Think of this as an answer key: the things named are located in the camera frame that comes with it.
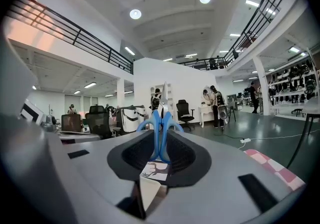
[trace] black rubber pad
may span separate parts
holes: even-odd
[[[89,152],[86,150],[79,150],[79,151],[68,153],[68,156],[70,157],[70,159],[72,159],[72,158],[78,158],[78,157],[84,156],[86,154],[89,154]]]
[[[256,206],[260,209],[261,213],[268,211],[278,203],[274,196],[253,174],[239,176],[238,179]]]

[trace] person in black shirt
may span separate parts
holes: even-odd
[[[258,94],[257,94],[257,91],[254,87],[253,82],[251,82],[250,97],[251,97],[251,101],[253,103],[253,107],[255,108],[252,113],[257,113],[257,109],[259,107],[259,101],[258,101]]]

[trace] white partition wall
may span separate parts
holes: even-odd
[[[65,95],[61,93],[33,90],[27,99],[46,115],[49,114],[50,105],[52,114],[57,119],[61,119],[61,116],[68,111],[68,109],[65,109]]]
[[[218,77],[216,79],[216,88],[221,91],[227,102],[227,95],[243,93],[244,89],[251,86],[252,80],[244,80],[241,82],[233,82],[231,76]]]
[[[175,109],[178,101],[184,99],[189,103],[189,110],[195,109],[193,122],[200,121],[198,107],[201,106],[203,89],[206,85],[217,84],[212,73],[150,58],[135,61],[133,67],[135,105],[143,104],[150,112],[150,88],[166,81],[174,88]]]

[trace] white desk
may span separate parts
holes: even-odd
[[[242,103],[245,104],[245,105],[249,105],[250,104],[250,101],[251,101],[251,97],[243,97],[242,98]]]
[[[198,107],[198,110],[200,112],[200,118],[201,118],[200,125],[203,128],[204,127],[204,114],[208,114],[213,111],[211,109],[211,106],[201,106],[201,107]]]

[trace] person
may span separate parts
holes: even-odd
[[[225,102],[221,92],[217,91],[215,86],[211,86],[210,89],[210,100],[214,116],[213,126],[214,128],[218,128],[218,106],[225,104]],[[225,122],[221,118],[219,119],[219,123],[222,128],[225,126]]]
[[[72,104],[70,107],[69,107],[69,110],[68,110],[68,114],[76,114],[77,111],[75,109],[75,106]]]
[[[220,56],[216,56],[217,57],[217,63],[220,69],[224,69],[225,67],[225,61],[223,60],[223,58],[220,58]]]
[[[262,100],[262,90],[261,90],[261,85],[258,87],[257,90],[258,96],[259,96],[259,106],[260,106],[260,113],[264,112],[264,105],[263,105],[263,100]]]
[[[250,97],[251,97],[251,101],[253,103],[253,107],[254,107],[254,110],[252,113],[257,113],[257,109],[259,107],[259,100],[258,100],[258,94],[257,94],[257,91],[254,87],[254,83],[251,82],[251,87],[250,87]]]
[[[151,97],[151,110],[157,110],[160,104],[161,92],[160,89],[156,88],[154,96]]]
[[[209,64],[210,64],[210,70],[216,70],[218,69],[217,65],[215,64],[216,60],[213,58],[210,58],[209,60]]]

